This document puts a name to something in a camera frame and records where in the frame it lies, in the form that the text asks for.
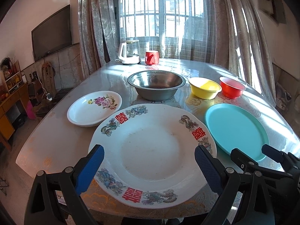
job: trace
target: sheer curtain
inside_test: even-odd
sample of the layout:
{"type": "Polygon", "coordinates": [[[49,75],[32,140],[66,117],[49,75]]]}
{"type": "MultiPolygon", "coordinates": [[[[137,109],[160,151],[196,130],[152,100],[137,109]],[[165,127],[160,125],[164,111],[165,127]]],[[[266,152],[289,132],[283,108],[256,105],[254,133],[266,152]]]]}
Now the sheer curtain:
{"type": "Polygon", "coordinates": [[[119,0],[120,39],[140,40],[141,57],[214,62],[213,0],[119,0]]]}
{"type": "Polygon", "coordinates": [[[253,0],[214,0],[215,63],[250,84],[275,106],[271,55],[253,0]]]}

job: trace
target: large white plate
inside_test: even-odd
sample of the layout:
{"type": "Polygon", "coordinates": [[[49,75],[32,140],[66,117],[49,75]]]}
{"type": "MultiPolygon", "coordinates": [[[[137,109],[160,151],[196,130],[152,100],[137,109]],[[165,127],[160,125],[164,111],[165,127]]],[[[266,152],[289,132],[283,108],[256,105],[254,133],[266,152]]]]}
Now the large white plate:
{"type": "Polygon", "coordinates": [[[97,91],[75,101],[68,109],[68,120],[81,127],[97,126],[120,109],[121,96],[113,91],[97,91]]]}
{"type": "Polygon", "coordinates": [[[205,145],[217,156],[216,144],[201,121],[163,104],[118,111],[96,129],[89,151],[95,144],[105,152],[96,182],[120,202],[139,208],[185,202],[206,184],[195,147],[205,145]]]}

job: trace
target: red double happiness character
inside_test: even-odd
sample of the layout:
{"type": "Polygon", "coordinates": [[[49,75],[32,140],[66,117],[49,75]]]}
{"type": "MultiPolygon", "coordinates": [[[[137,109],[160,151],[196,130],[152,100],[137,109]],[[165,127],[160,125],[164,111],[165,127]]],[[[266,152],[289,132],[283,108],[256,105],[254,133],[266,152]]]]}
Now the red double happiness character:
{"type": "Polygon", "coordinates": [[[141,201],[143,191],[141,190],[135,190],[133,188],[128,188],[122,198],[125,200],[133,201],[134,203],[139,203],[141,201]]]}
{"type": "Polygon", "coordinates": [[[124,123],[128,120],[128,118],[126,117],[126,115],[122,112],[118,115],[115,116],[116,120],[118,120],[119,123],[124,123]]]}
{"type": "Polygon", "coordinates": [[[192,135],[195,137],[195,139],[200,139],[203,136],[205,136],[205,132],[202,130],[202,128],[197,128],[192,132],[192,135]]]}

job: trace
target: blue plate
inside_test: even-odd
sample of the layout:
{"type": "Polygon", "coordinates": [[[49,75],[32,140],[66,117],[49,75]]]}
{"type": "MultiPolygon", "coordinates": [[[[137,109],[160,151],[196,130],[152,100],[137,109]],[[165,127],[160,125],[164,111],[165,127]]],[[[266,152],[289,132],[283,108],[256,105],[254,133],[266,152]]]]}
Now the blue plate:
{"type": "Polygon", "coordinates": [[[249,112],[231,104],[216,104],[208,108],[205,125],[219,147],[230,155],[234,148],[259,162],[266,156],[261,152],[269,144],[261,123],[249,112]]]}

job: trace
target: stainless steel bowl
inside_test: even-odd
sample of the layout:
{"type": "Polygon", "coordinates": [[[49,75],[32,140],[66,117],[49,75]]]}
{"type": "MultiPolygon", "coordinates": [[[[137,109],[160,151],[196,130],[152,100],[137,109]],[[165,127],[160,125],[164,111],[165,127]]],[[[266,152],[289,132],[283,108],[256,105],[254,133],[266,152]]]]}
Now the stainless steel bowl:
{"type": "Polygon", "coordinates": [[[169,100],[185,85],[184,77],[163,70],[146,70],[130,75],[127,82],[137,93],[150,101],[169,100]]]}

